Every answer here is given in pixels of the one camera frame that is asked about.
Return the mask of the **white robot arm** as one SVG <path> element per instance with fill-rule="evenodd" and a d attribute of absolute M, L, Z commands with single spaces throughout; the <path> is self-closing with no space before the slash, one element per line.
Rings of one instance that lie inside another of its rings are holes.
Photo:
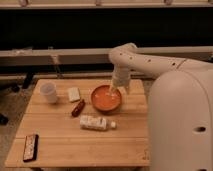
<path fill-rule="evenodd" d="M 130 71 L 155 79 L 148 96 L 150 171 L 213 171 L 213 63 L 109 51 L 111 87 L 130 88 Z"/>

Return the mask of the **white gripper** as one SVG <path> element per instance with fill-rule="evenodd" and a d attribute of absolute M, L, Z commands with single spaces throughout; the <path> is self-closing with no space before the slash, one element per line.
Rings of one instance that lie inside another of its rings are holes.
<path fill-rule="evenodd" d="M 127 94 L 130 93 L 129 83 L 131 80 L 130 70 L 126 67 L 115 66 L 112 73 L 112 82 L 110 84 L 109 93 L 112 94 L 117 87 L 124 87 Z"/>

